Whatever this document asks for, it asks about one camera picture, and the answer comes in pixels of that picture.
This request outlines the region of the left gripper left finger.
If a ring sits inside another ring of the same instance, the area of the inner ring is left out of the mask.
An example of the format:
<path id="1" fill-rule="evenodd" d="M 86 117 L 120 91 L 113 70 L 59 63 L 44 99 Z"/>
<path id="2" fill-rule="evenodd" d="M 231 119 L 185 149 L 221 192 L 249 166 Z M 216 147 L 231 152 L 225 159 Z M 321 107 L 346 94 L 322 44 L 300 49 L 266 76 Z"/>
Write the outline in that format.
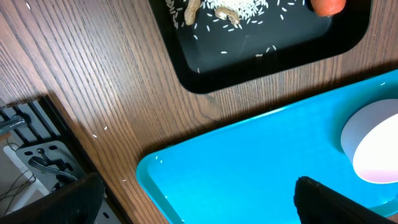
<path id="1" fill-rule="evenodd" d="M 103 180 L 92 172 L 2 217 L 1 224 L 94 224 L 103 195 Z"/>

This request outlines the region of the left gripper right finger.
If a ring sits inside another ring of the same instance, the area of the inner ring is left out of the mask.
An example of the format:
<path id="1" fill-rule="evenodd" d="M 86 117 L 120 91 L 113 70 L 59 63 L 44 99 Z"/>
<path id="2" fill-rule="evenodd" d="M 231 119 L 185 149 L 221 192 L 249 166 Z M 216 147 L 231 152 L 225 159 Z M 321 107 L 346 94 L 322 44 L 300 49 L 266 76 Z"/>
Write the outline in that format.
<path id="1" fill-rule="evenodd" d="M 306 176 L 296 181 L 294 205 L 301 224 L 394 224 Z"/>

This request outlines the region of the pink bowl with food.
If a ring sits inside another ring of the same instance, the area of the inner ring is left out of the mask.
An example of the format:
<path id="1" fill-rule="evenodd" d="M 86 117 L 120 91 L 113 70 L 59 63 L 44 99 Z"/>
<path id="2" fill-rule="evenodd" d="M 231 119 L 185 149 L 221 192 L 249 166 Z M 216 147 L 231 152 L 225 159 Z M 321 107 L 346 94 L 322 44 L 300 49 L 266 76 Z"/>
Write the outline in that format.
<path id="1" fill-rule="evenodd" d="M 397 182 L 397 100 L 358 110 L 341 132 L 341 147 L 356 175 L 373 184 Z"/>

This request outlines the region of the orange carrot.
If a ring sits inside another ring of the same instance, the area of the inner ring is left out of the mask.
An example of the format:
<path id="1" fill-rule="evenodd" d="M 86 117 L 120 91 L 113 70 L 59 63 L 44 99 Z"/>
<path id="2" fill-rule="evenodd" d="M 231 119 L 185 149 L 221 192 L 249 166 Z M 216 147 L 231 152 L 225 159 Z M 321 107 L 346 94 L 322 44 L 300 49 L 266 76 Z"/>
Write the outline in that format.
<path id="1" fill-rule="evenodd" d="M 310 2 L 315 14 L 321 17 L 333 16 L 341 12 L 346 5 L 346 0 L 311 0 Z"/>

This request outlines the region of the black waste tray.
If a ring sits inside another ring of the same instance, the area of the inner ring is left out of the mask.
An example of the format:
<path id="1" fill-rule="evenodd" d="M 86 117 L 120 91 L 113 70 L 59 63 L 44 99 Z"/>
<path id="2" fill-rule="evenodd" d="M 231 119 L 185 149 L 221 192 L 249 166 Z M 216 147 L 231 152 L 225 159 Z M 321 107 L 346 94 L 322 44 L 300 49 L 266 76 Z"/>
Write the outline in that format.
<path id="1" fill-rule="evenodd" d="M 342 54 L 364 37 L 373 4 L 347 1 L 330 17 L 309 1 L 260 1 L 257 15 L 236 26 L 214 15 L 203 1 L 186 25 L 186 1 L 150 0 L 181 85 L 205 94 Z"/>

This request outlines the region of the teal serving tray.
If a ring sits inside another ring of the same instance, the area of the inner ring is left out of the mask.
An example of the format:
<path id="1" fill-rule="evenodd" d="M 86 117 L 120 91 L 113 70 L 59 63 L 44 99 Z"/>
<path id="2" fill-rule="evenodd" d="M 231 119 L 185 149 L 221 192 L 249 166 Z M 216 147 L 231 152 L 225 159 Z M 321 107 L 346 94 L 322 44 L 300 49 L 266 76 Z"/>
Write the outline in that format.
<path id="1" fill-rule="evenodd" d="M 357 110 L 396 97 L 392 71 L 149 154 L 136 178 L 170 223 L 298 223 L 301 176 L 388 217 L 397 185 L 361 180 L 340 136 Z"/>

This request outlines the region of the rice and nuts pile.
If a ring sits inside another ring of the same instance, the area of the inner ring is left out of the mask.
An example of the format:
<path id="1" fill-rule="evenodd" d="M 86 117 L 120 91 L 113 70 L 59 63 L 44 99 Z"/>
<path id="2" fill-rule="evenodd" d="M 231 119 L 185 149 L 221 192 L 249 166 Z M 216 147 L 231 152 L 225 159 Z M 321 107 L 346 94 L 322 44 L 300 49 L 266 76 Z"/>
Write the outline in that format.
<path id="1" fill-rule="evenodd" d="M 207 9 L 209 17 L 215 17 L 213 22 L 229 21 L 235 28 L 241 28 L 241 21 L 254 22 L 253 17 L 265 13 L 269 8 L 267 0 L 165 0 L 174 26 L 197 26 L 199 10 Z"/>

